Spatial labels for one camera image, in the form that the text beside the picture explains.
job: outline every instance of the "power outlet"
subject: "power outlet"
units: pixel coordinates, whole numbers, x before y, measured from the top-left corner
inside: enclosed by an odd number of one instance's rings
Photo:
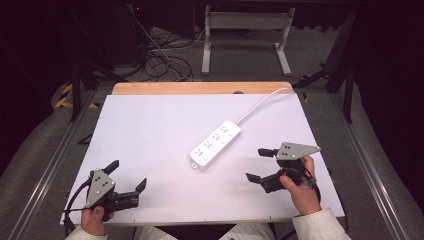
[[[241,128],[225,121],[190,152],[191,166],[206,170],[242,132]]]

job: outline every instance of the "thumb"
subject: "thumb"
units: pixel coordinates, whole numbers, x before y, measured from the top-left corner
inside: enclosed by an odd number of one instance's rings
[[[96,222],[101,222],[104,214],[104,208],[101,206],[97,206],[94,208],[93,215],[91,215],[91,219]]]
[[[280,176],[280,182],[290,193],[293,193],[297,189],[297,185],[286,175]]]

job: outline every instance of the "hand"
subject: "hand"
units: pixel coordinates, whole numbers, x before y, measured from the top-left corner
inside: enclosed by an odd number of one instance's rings
[[[305,168],[315,177],[314,159],[310,156],[304,156],[302,160]],[[290,192],[294,206],[302,215],[309,215],[321,211],[321,206],[315,189],[306,183],[297,186],[289,177],[280,176],[280,182]]]
[[[103,215],[105,209],[101,206],[94,208],[94,211],[87,208],[82,210],[81,215],[81,228],[88,234],[93,236],[104,236],[105,226],[103,225]],[[113,218],[115,213],[109,214],[110,218]]]

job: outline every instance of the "white desk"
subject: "white desk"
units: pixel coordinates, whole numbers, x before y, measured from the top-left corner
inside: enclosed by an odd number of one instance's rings
[[[315,143],[296,94],[276,94],[240,126],[243,133],[206,171],[193,170],[189,152],[224,120],[237,121],[266,94],[111,95],[103,106],[90,147],[71,196],[90,170],[114,160],[110,177],[118,193],[134,191],[147,178],[140,206],[118,212],[110,224],[178,225],[276,222],[298,212],[285,190],[266,194],[245,173],[276,173],[275,159],[258,148],[278,148],[282,141]],[[313,154],[322,206],[344,216],[320,153]],[[85,205],[85,191],[74,208]],[[80,223],[80,213],[71,214]]]

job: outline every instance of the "person's left hand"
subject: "person's left hand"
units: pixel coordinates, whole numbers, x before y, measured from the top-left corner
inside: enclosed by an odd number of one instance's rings
[[[81,215],[81,228],[88,234],[93,236],[104,236],[105,226],[103,225],[103,215],[105,209],[101,206],[97,206],[94,210],[84,209]],[[115,213],[109,214],[110,218],[113,218]]]

